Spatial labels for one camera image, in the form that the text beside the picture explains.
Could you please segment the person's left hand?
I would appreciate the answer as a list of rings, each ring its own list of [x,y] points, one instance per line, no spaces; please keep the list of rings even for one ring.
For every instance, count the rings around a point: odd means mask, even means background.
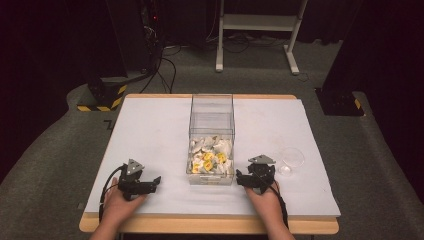
[[[118,180],[114,177],[111,187],[106,193],[102,220],[100,221],[100,225],[109,230],[118,229],[147,199],[146,195],[140,195],[127,201],[118,189],[117,184]]]

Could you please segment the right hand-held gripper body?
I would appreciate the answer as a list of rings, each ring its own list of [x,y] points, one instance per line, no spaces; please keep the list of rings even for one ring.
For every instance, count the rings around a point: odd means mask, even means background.
[[[256,194],[263,194],[274,182],[275,161],[266,155],[259,155],[248,160],[248,175],[250,187]]]

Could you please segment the person's right hand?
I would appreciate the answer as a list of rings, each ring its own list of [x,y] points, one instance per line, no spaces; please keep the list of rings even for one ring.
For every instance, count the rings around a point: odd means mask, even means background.
[[[279,184],[274,182],[263,194],[256,194],[251,188],[244,188],[253,207],[267,229],[284,227],[280,206]]]

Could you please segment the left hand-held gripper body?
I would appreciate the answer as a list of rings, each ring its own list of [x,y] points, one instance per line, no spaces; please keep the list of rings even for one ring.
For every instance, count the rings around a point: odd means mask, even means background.
[[[151,185],[152,181],[140,181],[143,169],[144,166],[134,159],[129,159],[128,163],[123,166],[123,170],[118,181],[118,189],[123,193],[125,200],[131,201],[136,196],[144,195],[145,186]]]

